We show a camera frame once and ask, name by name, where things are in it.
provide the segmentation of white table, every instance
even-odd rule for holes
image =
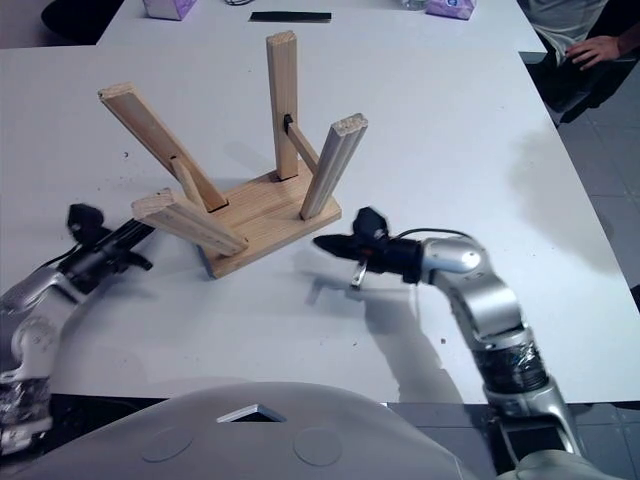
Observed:
[[[640,318],[578,176],[515,52],[367,49],[299,36],[299,118],[369,119],[335,193],[348,232],[373,205],[395,232],[475,235],[519,296],[568,401],[640,398]],[[166,171],[112,117],[99,88],[132,80],[222,188],[273,168],[263,41],[184,48],[0,52],[0,289],[71,245],[66,209],[117,226]],[[484,58],[492,68],[483,68]],[[396,181],[390,181],[393,172]],[[378,401],[484,402],[444,297],[393,276],[346,294],[353,265],[311,236],[221,280],[162,232],[66,335],[53,390],[173,396],[205,385],[292,380]]]
[[[250,23],[265,10],[332,12],[330,24]],[[125,0],[100,39],[101,45],[166,45],[221,42],[229,47],[263,39],[273,29],[311,33],[325,41],[438,48],[496,48],[521,52],[529,62],[546,50],[516,0],[478,0],[469,21],[409,12],[400,0],[256,0],[231,7],[198,0],[182,22],[147,17],[142,0]]]

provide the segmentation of wood grain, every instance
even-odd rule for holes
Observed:
[[[227,275],[340,218],[340,206],[333,198],[315,217],[306,221],[300,218],[312,175],[302,162],[298,172],[296,177],[279,181],[274,171],[225,192],[229,206],[209,215],[247,238],[249,248],[232,257],[208,256],[215,277]]]
[[[140,96],[133,83],[112,85],[100,90],[98,97],[171,175],[176,176],[171,159],[177,157],[184,162],[207,210],[215,210],[227,204],[222,193],[211,183],[180,140]]]
[[[200,207],[203,212],[206,212],[207,207],[204,204],[204,200],[200,196],[200,192],[198,192],[198,188],[196,187],[196,184],[193,181],[193,177],[191,176],[189,169],[185,165],[185,162],[177,157],[172,158],[171,166],[173,167],[176,178],[180,182],[182,190],[184,191],[184,194],[187,196],[187,198],[195,205]],[[202,245],[199,245],[199,247],[202,249],[204,258],[206,258],[208,255],[217,255],[218,253],[220,253],[218,250],[213,250],[209,247],[204,247]]]
[[[284,116],[298,118],[297,39],[292,31],[267,37],[267,63],[276,170],[281,180],[298,174],[298,155],[284,131]]]
[[[131,209],[133,218],[139,222],[166,230],[221,255],[233,255],[248,247],[245,239],[202,207],[168,188],[136,200]]]
[[[361,113],[356,113],[331,125],[322,147],[318,170],[313,176],[300,210],[302,218],[309,220],[323,210],[356,151],[367,126],[367,119]]]
[[[307,137],[305,137],[300,131],[296,122],[290,123],[287,128],[287,136],[289,137],[289,140],[291,140],[291,143],[296,147],[296,150],[302,157],[302,160],[304,160],[304,163],[307,165],[309,170],[311,170],[311,173],[316,173],[320,158],[313,149],[313,146],[309,143]]]

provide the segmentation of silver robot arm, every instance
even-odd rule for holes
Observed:
[[[52,426],[49,377],[67,321],[100,283],[131,265],[152,265],[131,251],[153,228],[135,220],[116,231],[102,213],[72,205],[67,225],[78,245],[0,297],[0,455],[24,450]]]
[[[364,208],[353,223],[353,235],[326,235],[314,242],[358,262],[352,288],[360,288],[367,271],[392,272],[406,283],[433,285],[449,299],[514,464],[536,449],[560,448],[582,456],[573,416],[544,366],[515,294],[493,271],[486,250],[471,236],[451,230],[443,231],[453,234],[447,238],[405,238],[422,231],[440,230],[392,237],[386,220]],[[512,441],[523,430],[543,432],[537,437],[546,443],[528,450]]]
[[[84,303],[59,271],[36,270],[0,297],[0,452],[29,447],[51,428],[49,377],[60,335]]]
[[[422,245],[421,280],[451,302],[514,463],[523,455],[516,454],[509,433],[522,429],[555,427],[564,450],[582,456],[573,416],[545,369],[515,294],[493,271],[486,250],[462,236]]]

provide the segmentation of tissue box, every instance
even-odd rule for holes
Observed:
[[[426,13],[469,20],[474,8],[476,8],[476,0],[430,0]]]
[[[182,20],[196,0],[142,0],[147,15],[167,20]]]

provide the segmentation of wire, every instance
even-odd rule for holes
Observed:
[[[447,228],[412,228],[411,230],[405,230],[401,234],[396,235],[394,238],[402,238],[402,237],[406,237],[407,235],[412,235],[414,233],[420,233],[420,232],[449,233],[451,235],[460,235],[462,237],[466,237],[471,240],[474,239],[471,235],[467,233],[461,232],[459,230],[449,230]]]
[[[74,253],[76,253],[76,251],[78,250],[78,247],[80,246],[79,243],[76,243],[71,250],[67,250],[66,252],[64,252],[62,255],[57,256],[56,258],[52,258],[51,260],[48,260],[46,262],[44,262],[42,265],[40,265],[38,267],[38,270],[40,270],[41,268],[44,267],[48,267],[49,265],[51,265],[52,263],[56,263],[57,261],[60,261],[64,258],[67,258],[69,255],[72,255]]]

